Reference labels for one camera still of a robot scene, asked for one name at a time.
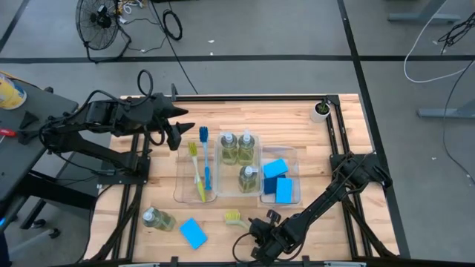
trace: green liquid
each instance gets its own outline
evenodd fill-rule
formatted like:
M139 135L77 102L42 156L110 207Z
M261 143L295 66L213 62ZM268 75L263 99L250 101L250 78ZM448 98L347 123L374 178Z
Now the green liquid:
M258 190L258 173L247 176L244 173L246 167L242 167L239 172L239 190L243 193L252 193Z
M171 231L177 222L176 219L164 211L159 211L156 208L153 209L152 214L154 215L154 218L150 221L142 218L143 225L162 231Z
M232 141L227 142L226 138L221 137L221 158L224 164L234 165L238 161L238 138L233 134Z
M249 166L254 162L254 137L251 136L249 142L244 142L244 137L239 138L239 150L237 152L237 161L241 166Z

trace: black table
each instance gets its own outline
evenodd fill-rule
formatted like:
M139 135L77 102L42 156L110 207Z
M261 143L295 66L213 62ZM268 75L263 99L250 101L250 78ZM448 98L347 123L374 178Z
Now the black table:
M38 130L49 116L62 116L77 109L78 104L61 96L48 93L28 83L14 81L27 93L26 102L15 110L0 109L0 128L18 131L25 111L39 118L24 131ZM56 184L56 179L36 171L33 166L46 151L38 137L27 145L18 143L17 137L5 137L0 143L0 208L6 211L0 232L15 217L29 196L62 202L80 208L90 208L94 197Z

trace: small potted plant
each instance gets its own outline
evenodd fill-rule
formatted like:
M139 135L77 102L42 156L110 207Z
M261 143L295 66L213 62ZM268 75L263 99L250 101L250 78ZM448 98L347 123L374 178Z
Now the small potted plant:
M328 114L330 114L330 105L328 105L327 101L322 100L315 105L315 108L310 113L310 118L313 122L323 122Z

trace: dish brush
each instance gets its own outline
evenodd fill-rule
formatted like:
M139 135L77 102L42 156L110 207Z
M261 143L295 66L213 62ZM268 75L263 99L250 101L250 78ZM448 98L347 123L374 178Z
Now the dish brush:
M194 142L189 142L188 149L190 150L190 156L193 159L194 183L197 184L198 193L200 193L201 201L206 202L205 188L203 187L203 182L201 182L200 172L198 172L198 151L196 149L196 144Z
M200 127L200 141L203 143L203 150L205 151L205 189L211 190L211 182L209 179L209 165L208 165L208 128Z
M240 219L239 211L227 211L224 214L224 219L227 225L239 225L240 227L249 230L250 225Z

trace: yellow container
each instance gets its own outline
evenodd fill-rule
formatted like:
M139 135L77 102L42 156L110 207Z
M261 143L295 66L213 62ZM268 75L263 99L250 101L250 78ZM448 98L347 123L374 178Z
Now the yellow container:
M27 99L27 93L15 86L7 76L0 73L0 108L12 110L21 106Z

